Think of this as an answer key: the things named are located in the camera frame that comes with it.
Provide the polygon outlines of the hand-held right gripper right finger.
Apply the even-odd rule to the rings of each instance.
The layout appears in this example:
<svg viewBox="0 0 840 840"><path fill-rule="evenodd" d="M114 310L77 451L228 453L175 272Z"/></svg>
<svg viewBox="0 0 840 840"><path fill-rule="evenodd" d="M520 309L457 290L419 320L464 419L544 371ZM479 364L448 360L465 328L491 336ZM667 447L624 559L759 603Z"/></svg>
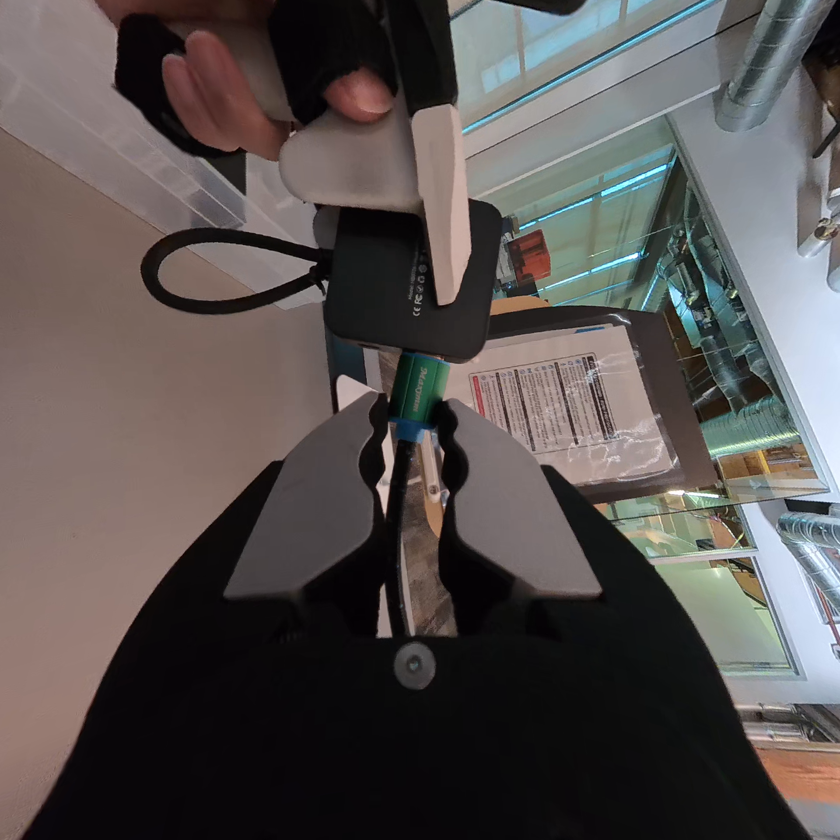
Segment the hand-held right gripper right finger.
<svg viewBox="0 0 840 840"><path fill-rule="evenodd" d="M482 632L497 609L590 602L602 586L538 461L457 399L435 409L448 502L438 572L456 633Z"/></svg>

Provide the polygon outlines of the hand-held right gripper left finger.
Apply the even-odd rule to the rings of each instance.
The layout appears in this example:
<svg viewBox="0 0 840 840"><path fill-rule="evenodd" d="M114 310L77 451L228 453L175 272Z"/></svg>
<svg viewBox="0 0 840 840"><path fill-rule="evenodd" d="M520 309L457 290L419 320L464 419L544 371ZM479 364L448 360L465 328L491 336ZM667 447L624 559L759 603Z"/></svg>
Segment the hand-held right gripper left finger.
<svg viewBox="0 0 840 840"><path fill-rule="evenodd" d="M378 635L389 570L387 400L365 392L282 462L224 589L228 602L336 611L355 636Z"/></svg>

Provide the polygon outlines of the black HDMI adapter hub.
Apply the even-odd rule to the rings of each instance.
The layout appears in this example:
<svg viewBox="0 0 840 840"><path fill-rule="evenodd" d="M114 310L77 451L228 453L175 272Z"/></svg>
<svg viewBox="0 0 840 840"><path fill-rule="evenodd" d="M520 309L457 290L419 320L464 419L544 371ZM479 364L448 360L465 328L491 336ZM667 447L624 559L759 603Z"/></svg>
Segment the black HDMI adapter hub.
<svg viewBox="0 0 840 840"><path fill-rule="evenodd" d="M471 255L456 300L434 290L421 219L409 213L342 209L331 248L294 244L243 230L196 227L169 234L144 255L140 274L152 298L168 308L205 316L253 311L315 287L325 292L324 320L339 339L377 350L406 350L466 362L485 346L496 284L502 217L491 204L469 200ZM267 250L311 263L308 272L246 297L199 300L165 289L163 262L193 245Z"/></svg>

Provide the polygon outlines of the clear plastic bin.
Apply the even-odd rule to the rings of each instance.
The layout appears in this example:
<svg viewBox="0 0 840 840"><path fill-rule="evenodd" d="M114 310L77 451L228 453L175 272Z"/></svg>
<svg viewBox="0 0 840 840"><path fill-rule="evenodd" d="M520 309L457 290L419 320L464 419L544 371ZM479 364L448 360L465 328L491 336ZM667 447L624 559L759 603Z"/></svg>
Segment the clear plastic bin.
<svg viewBox="0 0 840 840"><path fill-rule="evenodd" d="M164 233L242 228L245 195L114 89L116 45L93 2L2 1L2 128Z"/></svg>

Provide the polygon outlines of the person's left hand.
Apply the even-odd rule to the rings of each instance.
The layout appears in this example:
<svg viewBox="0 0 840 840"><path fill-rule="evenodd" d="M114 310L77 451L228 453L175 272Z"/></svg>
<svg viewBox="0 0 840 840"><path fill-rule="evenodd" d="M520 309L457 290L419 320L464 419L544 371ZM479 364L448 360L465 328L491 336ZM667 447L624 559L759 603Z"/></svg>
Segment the person's left hand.
<svg viewBox="0 0 840 840"><path fill-rule="evenodd" d="M292 109L307 122L330 109L357 123L392 110L397 93L392 49L366 2L97 1L119 28L130 16L167 23L232 24L272 32L282 71L292 76ZM213 30L197 29L181 52L161 61L164 98L184 131L209 149L277 161L293 123L272 119L245 72Z"/></svg>

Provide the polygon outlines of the red storage crate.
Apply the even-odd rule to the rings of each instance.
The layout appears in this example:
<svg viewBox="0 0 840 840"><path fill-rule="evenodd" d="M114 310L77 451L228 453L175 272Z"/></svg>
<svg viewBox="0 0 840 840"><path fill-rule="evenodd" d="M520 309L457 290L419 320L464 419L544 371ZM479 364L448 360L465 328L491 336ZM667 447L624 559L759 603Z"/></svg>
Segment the red storage crate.
<svg viewBox="0 0 840 840"><path fill-rule="evenodd" d="M507 251L519 286L550 277L550 249L541 229L514 238Z"/></svg>

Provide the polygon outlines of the printed instruction sheet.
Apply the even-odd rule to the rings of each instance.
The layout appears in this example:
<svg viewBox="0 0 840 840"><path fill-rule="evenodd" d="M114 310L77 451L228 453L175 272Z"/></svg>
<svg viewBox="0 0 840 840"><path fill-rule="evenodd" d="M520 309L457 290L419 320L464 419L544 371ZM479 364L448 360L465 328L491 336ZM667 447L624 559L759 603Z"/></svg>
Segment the printed instruction sheet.
<svg viewBox="0 0 840 840"><path fill-rule="evenodd" d="M677 467L624 318L489 341L453 368L446 393L578 487L629 485Z"/></svg>

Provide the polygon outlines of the wooden document stand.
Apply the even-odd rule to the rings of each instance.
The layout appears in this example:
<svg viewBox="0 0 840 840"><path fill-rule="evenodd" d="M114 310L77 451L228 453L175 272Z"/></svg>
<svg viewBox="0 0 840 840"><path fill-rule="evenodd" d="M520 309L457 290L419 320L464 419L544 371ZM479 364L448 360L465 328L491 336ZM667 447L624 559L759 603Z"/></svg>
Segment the wooden document stand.
<svg viewBox="0 0 840 840"><path fill-rule="evenodd" d="M665 477L645 479L624 486L615 484L606 485L601 489L585 489L572 484L554 467L539 464L571 523L574 522L574 505L585 504L597 508L616 501L657 497L672 489L703 487L715 479L716 472L688 399L679 364L661 316L650 312L575 306L541 306L496 312L495 306L496 302L493 301L489 336L483 349L492 340L566 329L595 321L625 319L640 353L648 388L674 446L678 459L677 467L672 468ZM386 511L386 518L391 520L399 518L399 514L396 513L399 505L399 490L396 485L402 480L403 461L411 458L412 449L415 445L420 445L427 434L436 434L438 440L435 409L445 400L456 399L447 397L449 376L454 367L465 364L476 356L459 363L448 362L441 357L425 353L386 351L397 351L401 354L391 401L387 408L387 421L395 425L395 438L398 443L394 456L391 496ZM439 441L438 444L443 456L440 479L448 492L443 479L444 454Z"/></svg>

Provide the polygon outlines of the silver ventilation duct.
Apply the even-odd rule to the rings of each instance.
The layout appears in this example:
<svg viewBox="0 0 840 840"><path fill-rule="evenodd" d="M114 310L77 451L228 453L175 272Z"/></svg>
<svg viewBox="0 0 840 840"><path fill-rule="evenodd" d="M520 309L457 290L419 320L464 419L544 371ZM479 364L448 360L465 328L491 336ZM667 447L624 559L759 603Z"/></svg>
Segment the silver ventilation duct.
<svg viewBox="0 0 840 840"><path fill-rule="evenodd" d="M721 130L741 133L766 121L833 5L765 3L738 68L716 98L715 120Z"/></svg>
<svg viewBox="0 0 840 840"><path fill-rule="evenodd" d="M713 459L802 441L788 406L776 395L765 396L738 412L706 420L700 424L700 431Z"/></svg>

